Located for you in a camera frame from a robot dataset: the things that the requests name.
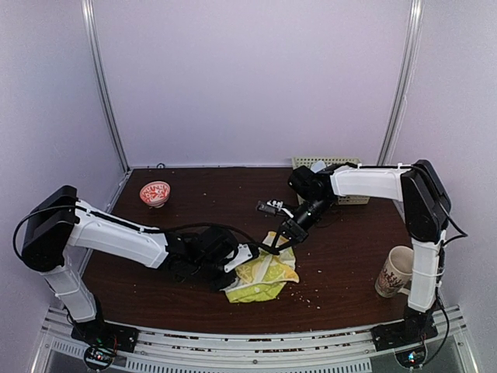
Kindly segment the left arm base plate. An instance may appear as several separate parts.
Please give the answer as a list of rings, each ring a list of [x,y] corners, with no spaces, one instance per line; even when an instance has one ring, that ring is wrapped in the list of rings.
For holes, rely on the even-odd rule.
[[[71,337],[90,346],[105,347],[108,350],[134,352],[139,331],[130,326],[109,322],[74,322]]]

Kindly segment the green patterned towel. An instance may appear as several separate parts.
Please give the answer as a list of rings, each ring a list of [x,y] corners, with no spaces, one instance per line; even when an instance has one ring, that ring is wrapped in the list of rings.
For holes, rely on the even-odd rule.
[[[277,256],[260,250],[258,258],[240,264],[235,273],[235,282],[223,290],[231,304],[271,301],[287,284],[300,282],[291,246]]]

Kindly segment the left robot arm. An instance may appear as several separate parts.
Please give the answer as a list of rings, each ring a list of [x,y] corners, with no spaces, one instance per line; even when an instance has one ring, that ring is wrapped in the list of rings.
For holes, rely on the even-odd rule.
[[[67,308],[75,329],[95,345],[111,339],[101,304],[67,263],[67,246],[84,247],[122,257],[183,279],[199,277],[214,290],[231,285],[236,267],[253,259],[248,245],[224,227],[179,234],[139,225],[107,214],[78,199],[66,185],[36,206],[18,225],[22,247],[14,249],[31,270],[44,276]]]

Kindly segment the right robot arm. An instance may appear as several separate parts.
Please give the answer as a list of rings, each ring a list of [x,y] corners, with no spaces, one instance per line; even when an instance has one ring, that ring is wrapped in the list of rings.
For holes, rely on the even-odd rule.
[[[394,203],[379,198],[365,205],[339,205],[295,250],[301,281],[276,300],[252,305],[239,315],[252,332],[296,333],[365,326],[400,319],[404,295],[382,298],[374,290],[388,250],[408,243]]]

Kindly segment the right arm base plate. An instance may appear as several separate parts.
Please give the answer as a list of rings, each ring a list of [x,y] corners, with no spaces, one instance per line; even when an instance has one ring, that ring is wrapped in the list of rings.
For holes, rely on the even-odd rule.
[[[438,336],[433,322],[421,328],[406,321],[380,324],[370,330],[376,351],[405,347]]]

